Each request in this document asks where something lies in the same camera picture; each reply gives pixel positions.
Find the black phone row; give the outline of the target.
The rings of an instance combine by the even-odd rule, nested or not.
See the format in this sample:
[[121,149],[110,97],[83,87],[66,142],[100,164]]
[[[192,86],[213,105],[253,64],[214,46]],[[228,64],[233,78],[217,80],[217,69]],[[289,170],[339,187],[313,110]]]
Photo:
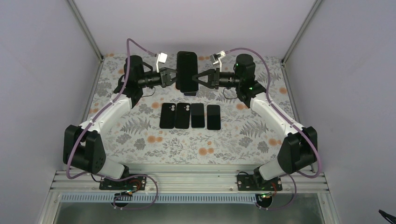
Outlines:
[[221,116],[219,105],[208,105],[207,106],[207,129],[208,130],[220,130],[221,129]]
[[195,97],[197,95],[197,91],[184,92],[183,94],[188,97]]
[[198,83],[192,80],[198,74],[198,56],[194,52],[179,51],[177,53],[176,88],[182,93],[192,94],[198,91]]

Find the black phone case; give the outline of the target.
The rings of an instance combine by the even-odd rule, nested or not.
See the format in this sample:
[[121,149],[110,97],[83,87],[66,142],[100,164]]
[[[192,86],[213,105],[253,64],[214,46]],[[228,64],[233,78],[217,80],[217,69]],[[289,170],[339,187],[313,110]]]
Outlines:
[[175,128],[188,129],[190,127],[190,104],[178,103],[176,107]]
[[160,124],[161,129],[173,129],[176,120],[176,104],[163,103],[161,108]]

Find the teal phone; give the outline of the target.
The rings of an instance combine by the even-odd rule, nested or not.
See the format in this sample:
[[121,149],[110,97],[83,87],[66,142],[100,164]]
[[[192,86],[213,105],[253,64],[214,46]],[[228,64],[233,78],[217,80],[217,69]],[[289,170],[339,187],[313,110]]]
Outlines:
[[202,103],[191,104],[191,127],[204,128],[205,127],[205,111]]

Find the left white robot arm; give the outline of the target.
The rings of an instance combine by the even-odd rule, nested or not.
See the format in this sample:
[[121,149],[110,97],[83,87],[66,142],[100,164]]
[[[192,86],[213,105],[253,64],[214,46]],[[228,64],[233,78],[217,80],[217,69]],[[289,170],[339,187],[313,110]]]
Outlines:
[[177,71],[171,68],[153,68],[137,55],[128,56],[124,65],[124,74],[119,78],[109,102],[92,117],[78,126],[69,125],[64,133],[63,162],[70,168],[78,168],[111,180],[118,189],[126,188],[130,183],[127,167],[106,157],[102,137],[107,134],[117,120],[129,113],[143,96],[144,88],[162,88],[173,85]]

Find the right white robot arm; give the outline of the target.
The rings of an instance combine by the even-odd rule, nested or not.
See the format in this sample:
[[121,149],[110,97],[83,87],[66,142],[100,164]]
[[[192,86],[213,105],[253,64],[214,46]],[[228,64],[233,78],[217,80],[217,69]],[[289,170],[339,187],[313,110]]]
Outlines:
[[283,137],[277,157],[254,169],[253,184],[257,189],[266,189],[275,177],[320,163],[316,130],[296,122],[272,100],[269,87],[255,79],[255,63],[251,55],[238,55],[232,72],[209,69],[194,75],[192,80],[210,89],[235,88],[238,99]]

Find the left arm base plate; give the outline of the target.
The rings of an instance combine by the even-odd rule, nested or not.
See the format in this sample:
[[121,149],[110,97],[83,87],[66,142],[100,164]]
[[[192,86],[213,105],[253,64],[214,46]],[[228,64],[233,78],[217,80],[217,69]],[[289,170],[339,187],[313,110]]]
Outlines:
[[139,191],[145,190],[146,182],[146,176],[137,176],[124,181],[112,181],[105,178],[101,180],[99,189],[117,191]]

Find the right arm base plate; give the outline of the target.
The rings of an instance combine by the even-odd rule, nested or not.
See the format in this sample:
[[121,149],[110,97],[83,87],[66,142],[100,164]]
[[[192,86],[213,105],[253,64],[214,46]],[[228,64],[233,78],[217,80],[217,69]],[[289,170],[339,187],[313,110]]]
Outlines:
[[275,177],[264,180],[257,175],[239,172],[236,175],[236,183],[239,191],[282,191],[281,178]]

